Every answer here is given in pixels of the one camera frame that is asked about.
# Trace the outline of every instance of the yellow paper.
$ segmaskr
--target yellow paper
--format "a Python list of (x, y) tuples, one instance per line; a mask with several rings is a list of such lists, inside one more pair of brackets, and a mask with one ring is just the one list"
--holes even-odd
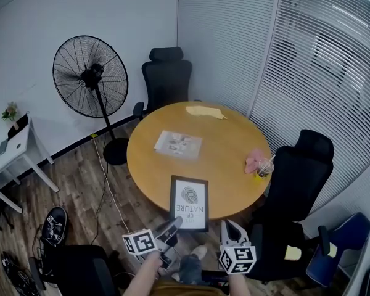
[(205, 106), (197, 105), (197, 106), (187, 106), (185, 109), (189, 114), (195, 115), (195, 116), (208, 115), (208, 116), (218, 118), (220, 120), (223, 120), (224, 118), (226, 118), (222, 114), (220, 109), (216, 109), (214, 107), (205, 107)]
[(286, 247), (285, 260), (297, 261), (302, 256), (302, 251), (299, 248), (291, 247), (288, 245)]
[(334, 258), (337, 255), (337, 247), (332, 242), (330, 242), (330, 246), (331, 246), (331, 249), (327, 255)]

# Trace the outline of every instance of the fan pole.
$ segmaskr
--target fan pole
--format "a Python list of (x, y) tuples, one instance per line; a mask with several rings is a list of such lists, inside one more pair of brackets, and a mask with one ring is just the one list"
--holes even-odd
[(99, 86), (96, 86), (95, 92), (96, 92), (97, 100), (99, 101), (99, 104), (100, 104), (101, 111), (103, 113), (105, 124), (107, 125), (107, 128), (109, 129), (112, 140), (114, 140), (115, 135), (113, 134), (111, 124), (110, 124), (110, 121), (109, 121), (109, 117), (107, 116), (107, 112), (105, 111), (105, 108), (104, 108), (104, 103), (103, 103), (103, 99), (101, 98)]

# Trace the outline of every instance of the picture frame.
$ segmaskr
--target picture frame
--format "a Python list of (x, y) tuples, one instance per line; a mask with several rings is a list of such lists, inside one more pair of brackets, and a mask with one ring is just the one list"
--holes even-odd
[(208, 181), (171, 176), (170, 219), (183, 218), (179, 232), (208, 231)]

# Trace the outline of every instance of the chair armrest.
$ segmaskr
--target chair armrest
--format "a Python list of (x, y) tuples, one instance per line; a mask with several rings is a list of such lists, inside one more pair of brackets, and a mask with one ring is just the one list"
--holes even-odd
[(144, 112), (144, 102), (138, 102), (134, 105), (133, 108), (133, 116), (138, 118), (139, 120), (143, 119), (143, 112)]
[(325, 226), (318, 227), (319, 244), (321, 245), (322, 255), (328, 255), (331, 251), (331, 244), (329, 241), (329, 234)]

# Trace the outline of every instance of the blue chair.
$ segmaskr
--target blue chair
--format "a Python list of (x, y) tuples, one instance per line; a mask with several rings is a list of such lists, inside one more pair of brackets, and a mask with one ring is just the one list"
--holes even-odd
[(318, 245), (306, 274), (318, 284), (329, 286), (343, 252), (346, 249), (362, 249), (369, 233), (370, 221), (362, 213), (355, 213), (341, 226), (326, 234), (326, 240), (337, 247), (335, 257), (327, 255), (329, 251)]

